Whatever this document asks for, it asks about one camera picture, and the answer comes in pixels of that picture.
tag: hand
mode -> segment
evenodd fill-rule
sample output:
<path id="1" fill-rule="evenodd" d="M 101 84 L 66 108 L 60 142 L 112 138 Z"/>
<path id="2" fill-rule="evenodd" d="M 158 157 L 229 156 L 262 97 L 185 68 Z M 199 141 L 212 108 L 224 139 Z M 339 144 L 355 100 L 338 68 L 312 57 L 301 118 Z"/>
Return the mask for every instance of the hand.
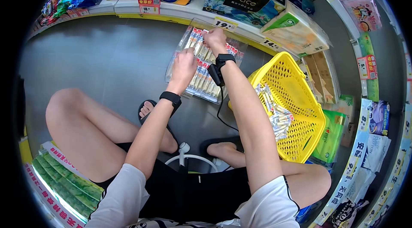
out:
<path id="1" fill-rule="evenodd" d="M 215 28 L 209 31 L 209 33 L 204 33 L 203 43 L 212 49 L 212 53 L 217 57 L 218 54 L 227 54 L 225 48 L 226 45 L 226 35 L 224 35 L 223 30 L 220 28 Z"/>
<path id="2" fill-rule="evenodd" d="M 172 67 L 172 77 L 166 91 L 180 96 L 188 87 L 197 67 L 193 52 L 194 48 L 188 48 L 177 54 Z"/>

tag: knee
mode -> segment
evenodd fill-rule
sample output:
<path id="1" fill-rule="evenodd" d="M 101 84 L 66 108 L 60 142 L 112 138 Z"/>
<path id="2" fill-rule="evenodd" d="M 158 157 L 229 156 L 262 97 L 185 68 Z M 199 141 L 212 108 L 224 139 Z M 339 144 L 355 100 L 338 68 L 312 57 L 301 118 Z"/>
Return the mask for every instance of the knee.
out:
<path id="1" fill-rule="evenodd" d="M 54 93 L 46 108 L 46 121 L 58 116 L 64 110 L 76 110 L 83 95 L 78 88 L 65 88 Z"/>
<path id="2" fill-rule="evenodd" d="M 313 165 L 313 168 L 313 175 L 317 178 L 319 192 L 324 196 L 332 184 L 330 174 L 327 169 L 321 165 Z"/>

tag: black slide sandal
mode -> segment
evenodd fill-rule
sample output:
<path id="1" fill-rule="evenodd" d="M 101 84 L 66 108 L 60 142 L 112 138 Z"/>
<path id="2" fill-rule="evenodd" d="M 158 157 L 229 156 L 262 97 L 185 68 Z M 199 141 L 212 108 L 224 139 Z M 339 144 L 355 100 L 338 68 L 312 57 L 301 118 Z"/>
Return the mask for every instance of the black slide sandal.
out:
<path id="1" fill-rule="evenodd" d="M 236 145 L 237 151 L 244 153 L 242 142 L 240 141 L 240 136 L 234 136 L 234 137 L 223 138 L 223 139 L 207 139 L 204 142 L 200 143 L 199 151 L 200 151 L 201 156 L 209 160 L 215 159 L 216 158 L 215 156 L 211 156 L 207 153 L 207 148 L 211 144 L 216 144 L 216 143 L 221 143 L 221 142 L 232 142 L 233 144 Z"/>
<path id="2" fill-rule="evenodd" d="M 139 106 L 139 113 L 141 112 L 142 108 L 144 107 L 146 101 L 147 101 L 147 102 L 150 102 L 153 106 L 156 106 L 156 104 L 157 104 L 157 102 L 154 101 L 154 100 L 145 100 L 145 101 L 143 101 L 143 102 L 141 103 L 141 105 Z M 143 123 L 146 121 L 146 119 L 147 119 L 147 117 L 148 117 L 149 115 L 150 115 L 150 113 L 148 113 L 147 115 L 145 115 L 145 117 L 143 117 L 143 118 L 140 118 L 140 115 L 139 115 L 139 122 L 140 122 L 141 125 L 143 125 Z M 167 154 L 168 156 L 177 156 L 176 153 L 179 151 L 179 142 L 178 142 L 176 136 L 173 134 L 172 130 L 170 129 L 169 124 L 166 126 L 166 128 L 167 128 L 167 130 L 170 132 L 170 134 L 172 134 L 172 137 L 175 139 L 176 143 L 178 144 L 178 149 L 177 149 L 175 152 L 173 152 L 172 154 L 171 154 L 171 153 L 167 153 L 167 152 L 163 152 L 163 153 Z"/>

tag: sleeve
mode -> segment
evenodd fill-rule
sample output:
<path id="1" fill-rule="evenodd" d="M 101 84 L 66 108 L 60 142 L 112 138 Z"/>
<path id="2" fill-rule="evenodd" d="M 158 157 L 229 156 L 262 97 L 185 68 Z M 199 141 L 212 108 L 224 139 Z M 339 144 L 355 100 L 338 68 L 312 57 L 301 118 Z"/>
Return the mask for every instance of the sleeve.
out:
<path id="1" fill-rule="evenodd" d="M 242 227 L 299 228 L 295 220 L 298 211 L 285 177 L 279 176 L 255 191 L 235 215 L 239 216 Z"/>
<path id="2" fill-rule="evenodd" d="M 149 198 L 145 184 L 146 178 L 141 170 L 131 164 L 123 164 L 85 227 L 115 228 L 136 223 Z"/>

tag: beige tissue pack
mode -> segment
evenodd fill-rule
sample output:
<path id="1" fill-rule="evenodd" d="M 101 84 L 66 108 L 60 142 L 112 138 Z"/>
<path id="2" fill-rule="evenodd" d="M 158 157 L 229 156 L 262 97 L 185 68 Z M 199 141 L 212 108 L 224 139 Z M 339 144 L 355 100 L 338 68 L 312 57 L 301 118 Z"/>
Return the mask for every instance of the beige tissue pack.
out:
<path id="1" fill-rule="evenodd" d="M 329 49 L 331 45 L 322 28 L 289 0 L 286 9 L 260 28 L 260 32 L 302 56 Z"/>

